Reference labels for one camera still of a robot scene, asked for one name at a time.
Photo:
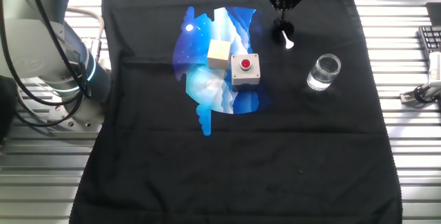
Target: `white cable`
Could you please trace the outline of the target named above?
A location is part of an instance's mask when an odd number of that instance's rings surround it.
[[[99,21],[99,31],[98,31],[98,35],[96,36],[96,39],[101,40],[101,38],[103,37],[103,32],[104,32],[104,19],[101,15],[93,12],[93,11],[89,11],[89,10],[84,10],[81,8],[75,8],[75,7],[68,7],[67,9],[68,12],[75,12],[75,13],[80,13],[80,14],[86,14],[89,15],[91,17],[94,17],[95,19],[98,19]]]

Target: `aluminum slats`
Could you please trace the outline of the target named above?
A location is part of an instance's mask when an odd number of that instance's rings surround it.
[[[404,224],[441,224],[441,114],[435,105],[408,108],[398,97],[427,81],[416,32],[430,25],[425,3],[441,0],[355,1],[402,185]],[[101,12],[101,0],[69,4]],[[80,14],[67,13],[66,21],[82,38],[92,38],[98,30],[96,20]],[[101,57],[109,67],[105,36]],[[50,96],[37,85],[28,86],[38,96]],[[25,102],[48,114],[45,106]],[[0,154],[0,224],[68,224],[95,137],[96,133],[53,136],[15,120]]]

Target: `white device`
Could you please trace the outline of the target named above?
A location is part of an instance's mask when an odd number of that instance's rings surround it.
[[[429,85],[433,88],[441,88],[441,52],[432,52],[429,60]]]
[[[208,67],[228,70],[232,43],[229,41],[211,40],[208,49]]]
[[[231,57],[234,91],[254,91],[260,83],[258,54],[235,54]]]

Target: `black wire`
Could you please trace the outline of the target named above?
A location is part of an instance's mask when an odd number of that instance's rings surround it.
[[[14,68],[14,64],[12,62],[12,59],[11,59],[11,56],[10,56],[10,52],[9,52],[8,40],[7,40],[7,37],[6,37],[6,21],[5,21],[5,12],[4,12],[4,9],[3,9],[3,0],[0,0],[0,40],[1,40],[1,47],[3,48],[3,53],[5,55],[5,60],[6,60],[6,63],[8,64],[9,71],[11,72],[12,77],[17,82],[17,85],[19,85],[19,87],[31,99],[33,99],[34,101],[36,101],[38,103],[41,103],[41,104],[44,104],[44,105],[49,105],[49,106],[66,105],[66,104],[69,104],[69,103],[73,103],[75,101],[75,98],[72,98],[69,101],[60,102],[60,103],[53,103],[53,102],[48,102],[48,101],[41,100],[40,98],[38,98],[35,95],[33,95],[33,93],[31,93],[31,91],[29,91],[27,89],[27,87],[24,85],[24,83],[20,80],[20,77],[19,77],[17,71]]]
[[[19,99],[20,104],[23,106],[23,108],[25,108],[30,114],[32,114],[32,111],[30,111],[30,109],[26,106],[26,104],[20,99],[20,97],[17,97]],[[56,126],[64,121],[66,121],[67,119],[69,119],[70,117],[72,117],[81,107],[81,103],[83,102],[83,95],[82,94],[78,94],[76,97],[73,98],[74,100],[76,100],[76,104],[74,106],[74,108],[72,109],[72,111],[63,119],[59,120],[59,121],[55,121],[55,122],[51,122],[51,123],[31,123],[30,121],[27,121],[26,119],[24,119],[18,112],[17,110],[15,110],[15,116],[23,123],[26,123],[28,125],[31,125],[33,127],[38,127],[38,128],[48,128],[48,127],[53,127]]]
[[[57,48],[58,53],[60,54],[61,59],[63,59],[64,64],[66,64],[66,67],[68,68],[70,74],[72,75],[72,78],[74,79],[74,81],[78,85],[80,91],[82,91],[82,93],[85,95],[85,97],[90,98],[91,94],[88,91],[88,87],[87,87],[87,83],[86,83],[87,77],[83,77],[83,82],[80,81],[80,79],[78,78],[78,76],[76,75],[76,73],[74,71],[74,68],[70,64],[69,59],[66,57],[66,54],[64,53],[63,48],[61,47],[60,42],[57,38],[57,35],[55,34],[54,29],[50,25],[48,15],[46,14],[46,12],[44,10],[44,6],[43,6],[41,0],[35,0],[35,3],[37,5],[37,8],[39,9],[43,23],[46,26],[46,28],[48,29],[50,37],[52,38],[52,41],[54,42],[54,45]]]

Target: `black cable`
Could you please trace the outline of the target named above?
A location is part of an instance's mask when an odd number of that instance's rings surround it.
[[[433,103],[433,102],[435,102],[435,101],[436,101],[436,98],[435,98],[434,96],[431,98],[430,101],[424,100],[424,99],[421,97],[421,94],[425,93],[425,92],[426,92],[427,90],[429,90],[429,89],[430,89],[430,86],[427,86],[426,88],[422,88],[421,86],[416,87],[416,88],[413,90],[413,96],[415,97],[416,101],[418,101],[418,102],[420,102],[420,103],[423,103],[423,104],[429,104],[429,103]]]
[[[44,6],[43,6],[41,0],[35,0],[35,3],[37,5],[37,8],[39,9],[43,23],[46,26],[46,28],[48,29],[49,35],[50,35],[52,41],[54,42],[54,45],[57,48],[58,53],[60,54],[61,59],[63,59],[64,64],[66,64],[66,67],[68,68],[70,74],[72,75],[72,78],[74,79],[74,81],[78,85],[80,91],[82,91],[82,93],[85,95],[85,97],[90,98],[91,94],[90,94],[88,87],[87,87],[87,79],[86,79],[87,77],[83,76],[83,82],[80,81],[80,79],[78,78],[78,76],[76,75],[76,73],[74,71],[74,68],[70,64],[69,59],[66,57],[66,54],[64,53],[63,48],[60,45],[60,42],[57,38],[57,35],[55,34],[54,29],[52,28],[52,26],[50,24],[48,15],[46,14],[46,12],[44,10]]]
[[[0,40],[1,40],[1,47],[3,48],[3,53],[5,55],[5,60],[6,60],[6,63],[8,64],[9,71],[11,72],[12,77],[16,81],[17,85],[21,88],[21,90],[23,90],[31,99],[33,99],[34,101],[36,101],[38,103],[41,103],[44,105],[49,105],[49,106],[66,105],[69,103],[73,103],[75,101],[75,98],[72,98],[69,101],[60,102],[60,103],[53,103],[53,102],[41,100],[40,98],[33,95],[33,93],[31,93],[31,91],[29,91],[27,89],[27,87],[24,85],[24,83],[20,80],[20,77],[14,68],[14,64],[12,63],[12,59],[11,59],[10,52],[9,52],[8,40],[6,37],[6,20],[5,20],[5,12],[3,9],[3,0],[0,0]]]
[[[17,97],[19,99],[19,103],[23,106],[23,108],[25,108],[29,113],[32,113],[29,109],[28,106],[26,106],[26,104],[21,101],[20,97]],[[74,100],[76,100],[76,104],[74,106],[74,108],[72,109],[72,111],[63,119],[59,120],[59,121],[55,121],[55,122],[51,122],[51,123],[47,123],[47,124],[43,124],[43,123],[31,123],[30,121],[27,121],[26,119],[24,119],[18,112],[17,110],[15,110],[15,116],[23,123],[26,123],[28,125],[31,125],[33,127],[37,127],[37,128],[48,128],[48,127],[53,127],[56,126],[64,121],[66,121],[67,119],[69,119],[70,117],[72,117],[81,107],[81,103],[83,102],[83,95],[82,94],[78,94],[76,97],[73,98]]]

